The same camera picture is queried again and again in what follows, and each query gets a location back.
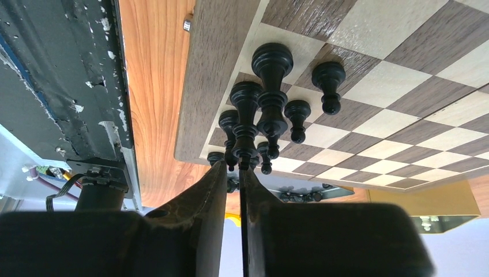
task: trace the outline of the black chess piece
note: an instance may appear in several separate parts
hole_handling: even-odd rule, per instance
[[[282,79],[294,66],[292,53],[279,43],[267,43],[253,54],[251,68],[263,82],[264,91],[258,97],[262,116],[258,121],[258,130],[268,139],[268,156],[279,157],[280,136],[287,130],[287,122],[282,110],[287,103],[287,95],[280,91]]]
[[[210,163],[210,166],[213,166],[220,160],[224,160],[224,153],[221,152],[211,152],[207,154],[207,161]]]
[[[291,140],[298,144],[303,143],[306,140],[304,121],[311,115],[311,106],[304,100],[290,101],[285,106],[284,114],[292,122]]]
[[[230,100],[239,115],[239,122],[232,130],[236,136],[232,154],[239,158],[240,170],[248,170],[251,158],[258,155],[254,144],[258,129],[253,124],[253,119],[258,109],[258,95],[261,92],[262,87],[254,82],[239,82],[231,89]]]
[[[259,143],[257,147],[258,153],[261,155],[262,163],[261,163],[261,173],[268,175],[272,173],[272,163],[270,162],[270,158],[267,155],[268,151],[268,143],[263,142]]]
[[[234,171],[234,166],[238,164],[238,158],[232,154],[232,149],[236,144],[236,136],[232,132],[232,128],[238,124],[238,112],[235,110],[225,111],[219,116],[219,127],[226,133],[228,140],[224,143],[226,152],[224,160],[229,166],[229,171]]]
[[[259,157],[258,155],[256,157],[253,157],[250,159],[250,167],[251,169],[255,170],[255,168],[259,165]]]
[[[347,74],[338,62],[324,62],[313,70],[313,85],[324,93],[321,97],[322,111],[335,115],[341,110],[341,96],[336,92]]]

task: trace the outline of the wooden chessboard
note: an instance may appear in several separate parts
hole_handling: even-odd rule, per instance
[[[224,152],[226,137],[217,120],[234,109],[231,87],[260,83],[251,56],[260,45],[278,42],[294,56],[282,90],[289,100],[308,101],[312,113],[303,144],[292,143],[290,132],[282,135],[272,174],[401,192],[488,174],[488,2],[391,2],[251,1],[241,8],[253,16],[234,23],[236,29],[249,26],[248,32],[220,48],[222,61],[209,60],[219,53],[206,41],[224,38],[199,26],[209,15],[199,17],[197,6],[176,158],[205,163],[208,152]],[[241,40],[242,47],[231,47]],[[206,53],[199,46],[210,58],[198,57]],[[322,92],[311,82],[312,69],[326,61],[341,62],[347,73],[338,91],[342,108],[334,116],[322,112]],[[199,62],[209,68],[202,70]],[[197,72],[203,76],[193,82]],[[215,91],[205,78],[218,83]],[[255,142],[262,141],[259,135]]]

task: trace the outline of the black cable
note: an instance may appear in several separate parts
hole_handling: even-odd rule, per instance
[[[54,198],[58,198],[61,196],[64,196],[68,193],[68,191],[72,188],[72,186],[75,184],[76,181],[78,181],[80,178],[85,177],[85,174],[79,173],[74,176],[72,176],[66,183],[63,185],[61,190],[57,194],[49,195],[46,197],[46,211],[48,212],[54,212],[54,207],[52,205],[52,200]]]

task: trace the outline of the bishop chess piece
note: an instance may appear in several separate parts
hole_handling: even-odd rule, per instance
[[[298,144],[303,143],[306,140],[304,121],[311,115],[311,106],[304,100],[290,101],[285,106],[284,114],[292,122],[291,140]]]
[[[238,164],[238,158],[232,154],[232,149],[236,144],[236,136],[232,128],[238,124],[238,112],[235,110],[225,111],[219,116],[219,127],[226,133],[228,140],[224,143],[226,152],[224,160],[229,167],[229,171],[234,171],[234,166]]]
[[[261,173],[268,175],[272,173],[272,163],[270,162],[270,158],[266,154],[268,150],[268,143],[259,143],[257,147],[258,153],[261,155],[262,163],[261,163]]]
[[[322,111],[335,115],[341,110],[341,96],[336,92],[346,78],[345,69],[338,62],[324,62],[313,70],[313,85],[324,93],[321,97]]]
[[[280,91],[282,79],[294,66],[292,53],[286,46],[278,43],[267,43],[260,46],[253,54],[251,68],[263,82],[264,91],[258,97],[262,116],[258,121],[258,130],[267,138],[268,156],[279,157],[280,136],[287,130],[287,122],[282,110],[287,103],[287,95]]]
[[[251,169],[255,170],[255,168],[259,165],[259,157],[258,155],[256,157],[253,157],[250,159],[250,167]]]
[[[207,161],[210,163],[210,166],[213,166],[220,160],[224,160],[224,154],[221,152],[211,152],[207,155]]]
[[[239,169],[248,170],[251,158],[258,155],[254,141],[258,134],[253,124],[258,109],[258,95],[262,92],[259,84],[254,82],[239,82],[231,89],[230,100],[238,110],[239,121],[233,128],[236,144],[232,154],[239,158]]]

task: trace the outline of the black pawn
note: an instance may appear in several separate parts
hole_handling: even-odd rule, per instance
[[[263,82],[264,91],[258,97],[258,104],[263,112],[258,121],[258,130],[268,139],[268,156],[279,157],[280,136],[287,130],[287,122],[282,110],[287,103],[287,95],[280,91],[282,79],[294,66],[292,53],[279,43],[267,43],[260,46],[253,54],[251,68]]]
[[[258,109],[258,95],[261,92],[261,86],[254,82],[239,82],[231,89],[230,100],[239,115],[239,122],[233,128],[236,144],[232,154],[239,158],[240,170],[248,170],[251,158],[258,155],[254,144],[258,129],[253,124],[253,119]]]
[[[285,106],[284,114],[292,122],[291,140],[298,144],[303,143],[306,140],[304,121],[311,115],[311,106],[304,100],[290,101]]]
[[[272,173],[272,163],[270,162],[270,158],[266,154],[268,150],[268,143],[259,143],[257,147],[258,152],[261,155],[262,163],[261,163],[261,173],[268,175]]]
[[[232,148],[236,144],[236,136],[232,132],[232,128],[238,124],[238,112],[235,110],[225,111],[219,116],[219,127],[226,133],[228,140],[224,143],[226,152],[224,160],[229,166],[229,171],[234,171],[234,166],[238,164],[238,158],[232,154]]]
[[[253,157],[250,159],[250,167],[251,169],[255,170],[255,168],[257,167],[257,165],[259,164],[259,157],[256,156],[256,157]]]
[[[220,160],[224,160],[224,154],[221,152],[211,152],[207,155],[207,161],[210,163],[210,166],[213,166]]]
[[[336,92],[346,78],[345,69],[338,62],[324,62],[313,70],[313,85],[324,93],[321,97],[325,114],[335,115],[341,110],[341,96]]]

